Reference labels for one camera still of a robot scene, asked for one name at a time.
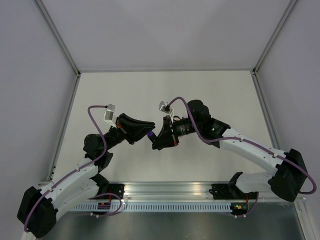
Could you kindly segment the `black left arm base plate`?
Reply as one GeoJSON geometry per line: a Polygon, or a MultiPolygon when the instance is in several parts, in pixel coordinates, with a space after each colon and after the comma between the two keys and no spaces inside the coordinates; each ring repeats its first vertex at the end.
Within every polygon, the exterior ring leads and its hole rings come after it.
{"type": "Polygon", "coordinates": [[[109,183],[108,185],[102,186],[99,188],[98,190],[98,195],[102,195],[100,196],[99,199],[105,199],[105,200],[117,200],[118,198],[113,196],[113,195],[109,195],[107,193],[111,193],[111,194],[115,194],[117,195],[120,199],[123,199],[124,193],[125,193],[125,185],[122,183],[109,183]]]}

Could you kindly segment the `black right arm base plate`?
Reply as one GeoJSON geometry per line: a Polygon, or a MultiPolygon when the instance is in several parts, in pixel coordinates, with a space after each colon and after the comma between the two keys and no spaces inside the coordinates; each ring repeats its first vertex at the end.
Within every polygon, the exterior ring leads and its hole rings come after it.
{"type": "Polygon", "coordinates": [[[209,189],[209,193],[214,200],[234,200],[227,183],[214,183],[209,189]]]}

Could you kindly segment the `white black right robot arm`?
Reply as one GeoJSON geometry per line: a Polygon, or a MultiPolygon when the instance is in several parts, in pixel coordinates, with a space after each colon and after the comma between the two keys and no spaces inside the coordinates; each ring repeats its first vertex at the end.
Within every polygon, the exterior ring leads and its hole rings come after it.
{"type": "Polygon", "coordinates": [[[185,104],[187,117],[174,119],[170,104],[161,102],[159,109],[167,115],[163,118],[159,134],[146,129],[153,150],[178,146],[179,138],[196,133],[207,145],[235,153],[263,169],[263,172],[236,172],[227,184],[228,194],[238,199],[245,194],[272,192],[288,202],[294,202],[309,177],[302,154],[290,149],[265,147],[246,138],[228,124],[211,116],[209,108],[201,100],[185,104]]]}

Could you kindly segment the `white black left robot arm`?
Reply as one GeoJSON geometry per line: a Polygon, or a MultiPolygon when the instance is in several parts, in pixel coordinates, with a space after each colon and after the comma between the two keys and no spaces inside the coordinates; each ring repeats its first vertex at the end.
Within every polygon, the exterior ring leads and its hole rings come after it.
{"type": "Polygon", "coordinates": [[[120,114],[106,133],[88,134],[84,139],[84,158],[65,176],[40,188],[29,187],[23,194],[17,219],[24,231],[36,238],[47,235],[57,221],[81,202],[109,193],[109,181],[100,173],[110,163],[109,149],[127,141],[141,140],[155,128],[152,121],[142,121],[120,114]]]}

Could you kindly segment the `small purple block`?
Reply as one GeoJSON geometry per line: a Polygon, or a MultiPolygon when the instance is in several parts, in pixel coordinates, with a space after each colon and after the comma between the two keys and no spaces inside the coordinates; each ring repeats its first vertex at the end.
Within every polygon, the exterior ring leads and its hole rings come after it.
{"type": "Polygon", "coordinates": [[[156,135],[153,131],[150,131],[148,134],[147,134],[147,137],[152,141],[154,142],[156,140],[156,135]]]}

